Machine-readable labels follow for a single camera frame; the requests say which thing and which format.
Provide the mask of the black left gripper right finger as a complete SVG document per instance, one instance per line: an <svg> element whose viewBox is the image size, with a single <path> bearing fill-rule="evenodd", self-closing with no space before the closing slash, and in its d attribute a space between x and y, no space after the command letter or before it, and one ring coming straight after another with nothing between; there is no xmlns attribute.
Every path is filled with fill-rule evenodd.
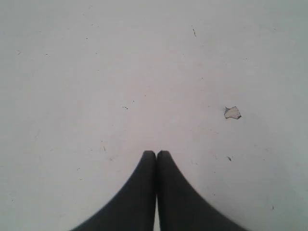
<svg viewBox="0 0 308 231"><path fill-rule="evenodd" d="M157 154L156 182L160 230L245 230L199 195L185 179L168 151Z"/></svg>

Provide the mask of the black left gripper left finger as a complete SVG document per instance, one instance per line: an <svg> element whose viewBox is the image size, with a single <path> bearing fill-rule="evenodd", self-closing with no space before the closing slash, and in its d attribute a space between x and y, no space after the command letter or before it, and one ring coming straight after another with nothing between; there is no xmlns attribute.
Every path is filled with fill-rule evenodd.
<svg viewBox="0 0 308 231"><path fill-rule="evenodd" d="M156 209L156 156L143 152L130 178L97 213L75 231L152 231Z"/></svg>

